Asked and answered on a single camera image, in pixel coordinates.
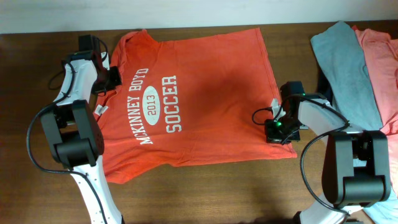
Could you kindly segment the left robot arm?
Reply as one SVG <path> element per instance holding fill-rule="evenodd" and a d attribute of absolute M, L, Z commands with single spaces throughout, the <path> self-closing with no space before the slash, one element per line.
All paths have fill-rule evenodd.
<path fill-rule="evenodd" d="M 120 85 L 109 54 L 77 52 L 63 63 L 59 94 L 39 115 L 53 159 L 76 182 L 91 223 L 124 223 L 113 201 L 103 169 L 104 139 L 89 102 L 92 95 Z"/>

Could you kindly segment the pink coral t-shirt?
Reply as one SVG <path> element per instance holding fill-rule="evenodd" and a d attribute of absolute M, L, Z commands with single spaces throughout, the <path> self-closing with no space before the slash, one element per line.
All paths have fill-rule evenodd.
<path fill-rule="evenodd" d="M 387 136 L 393 191 L 397 191 L 397 39 L 372 29 L 354 30 L 364 52 L 381 131 Z"/>

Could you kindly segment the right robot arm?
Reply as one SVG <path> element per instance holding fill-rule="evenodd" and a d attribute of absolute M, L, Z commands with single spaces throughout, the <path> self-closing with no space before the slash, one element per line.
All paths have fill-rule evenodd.
<path fill-rule="evenodd" d="M 322 170 L 322 194 L 307 209 L 298 211 L 294 223 L 348 223 L 349 216 L 387 200 L 391 194 L 389 152 L 386 135 L 351 123 L 320 94 L 306 94 L 301 82 L 280 88 L 281 100 L 273 100 L 264 122 L 266 141 L 289 144 L 299 141 L 301 129 L 311 129 L 313 138 L 300 156 L 304 184 L 305 155 L 312 144 L 326 144 Z"/>

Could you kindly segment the grey t-shirt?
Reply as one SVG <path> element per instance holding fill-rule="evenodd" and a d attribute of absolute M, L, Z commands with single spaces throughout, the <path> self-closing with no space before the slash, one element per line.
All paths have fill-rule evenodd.
<path fill-rule="evenodd" d="M 331 86 L 333 107 L 364 129 L 381 130 L 381 115 L 355 29 L 339 21 L 312 37 L 312 49 Z M 397 223 L 397 191 L 392 188 L 385 202 L 364 211 L 375 223 Z"/>

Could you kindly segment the orange soccer t-shirt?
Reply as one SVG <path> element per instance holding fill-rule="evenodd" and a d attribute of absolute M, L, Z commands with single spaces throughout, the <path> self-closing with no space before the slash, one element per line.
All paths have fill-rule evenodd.
<path fill-rule="evenodd" d="M 111 59 L 121 86 L 98 98 L 106 180 L 155 167 L 295 158 L 266 142 L 261 122 L 279 91 L 259 29 L 158 42 L 130 32 Z"/>

